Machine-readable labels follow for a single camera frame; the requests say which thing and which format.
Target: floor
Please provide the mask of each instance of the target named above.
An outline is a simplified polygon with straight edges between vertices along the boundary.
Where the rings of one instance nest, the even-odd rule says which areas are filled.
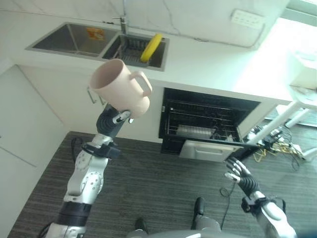
[[[269,115],[267,115],[266,119],[272,120],[275,119],[278,116],[278,112],[276,109],[273,109],[272,112],[270,112]],[[309,125],[317,127],[317,112],[316,111],[310,111],[306,116],[301,119],[298,124],[301,125]]]
[[[291,128],[294,143],[309,149],[317,144],[317,130],[297,125]],[[90,141],[93,135],[70,132],[17,219],[9,237],[31,238],[57,216],[73,171],[70,141],[81,136]],[[124,238],[133,230],[136,218],[142,216],[150,233],[188,229],[196,197],[207,202],[205,214],[221,221],[227,199],[219,194],[221,187],[231,188],[223,173],[223,163],[180,159],[160,153],[160,144],[116,139],[122,155],[112,160],[105,173],[105,186],[89,217],[85,238]],[[267,195],[277,195],[287,202],[289,223],[297,231],[317,228],[317,159],[301,163],[298,171],[291,159],[268,156],[260,163],[252,157],[246,165]],[[251,238],[263,238],[256,220],[245,214],[240,203],[242,191],[236,187],[223,230]]]

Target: sink basin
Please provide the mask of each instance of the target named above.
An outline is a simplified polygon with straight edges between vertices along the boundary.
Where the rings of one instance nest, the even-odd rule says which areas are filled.
[[[66,23],[31,48],[97,57],[116,30]]]
[[[152,36],[66,22],[26,48],[29,51],[107,61],[122,59],[126,65],[164,71],[169,39],[162,38],[149,62],[140,57]]]
[[[140,61],[140,57],[147,44],[151,40],[150,37],[141,35],[119,35],[109,46],[104,54],[104,59],[122,59],[127,65],[138,67],[153,67],[163,70],[167,53],[168,39],[163,38],[149,62]]]

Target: countertop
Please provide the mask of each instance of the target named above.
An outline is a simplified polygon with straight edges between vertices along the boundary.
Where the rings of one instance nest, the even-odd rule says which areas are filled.
[[[165,71],[142,71],[157,86],[288,104],[292,101],[288,84],[303,65],[284,44],[283,20],[278,20],[257,51],[165,34],[170,39]],[[18,64],[92,74],[102,61],[25,50],[64,22],[120,29],[89,20],[0,11],[0,73]],[[134,28],[128,32],[154,35]]]

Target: open dishwasher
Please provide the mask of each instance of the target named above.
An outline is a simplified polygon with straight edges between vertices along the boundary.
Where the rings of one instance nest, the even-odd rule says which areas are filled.
[[[159,137],[161,152],[182,158],[222,162],[257,150],[246,144],[238,125],[259,102],[164,89]]]

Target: pink mug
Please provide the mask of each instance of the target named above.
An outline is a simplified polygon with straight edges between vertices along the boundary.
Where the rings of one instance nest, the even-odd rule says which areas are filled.
[[[145,81],[143,90],[135,78]],[[131,73],[120,59],[111,59],[101,65],[90,80],[90,87],[118,111],[129,110],[131,118],[143,115],[150,106],[152,86],[141,71]]]

